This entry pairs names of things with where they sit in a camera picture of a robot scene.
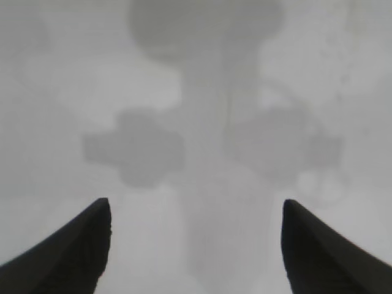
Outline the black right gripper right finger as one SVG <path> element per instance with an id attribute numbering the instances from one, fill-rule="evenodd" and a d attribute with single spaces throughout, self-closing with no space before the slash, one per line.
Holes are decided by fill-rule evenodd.
<path id="1" fill-rule="evenodd" d="M 391 293 L 391 266 L 296 200 L 282 209 L 281 252 L 293 293 Z"/>

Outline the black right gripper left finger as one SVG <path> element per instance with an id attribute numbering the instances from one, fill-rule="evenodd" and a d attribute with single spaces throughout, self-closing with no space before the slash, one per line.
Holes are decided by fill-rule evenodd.
<path id="1" fill-rule="evenodd" d="M 49 237 L 1 265 L 1 293 L 94 293 L 110 244 L 110 204 L 98 198 Z"/>

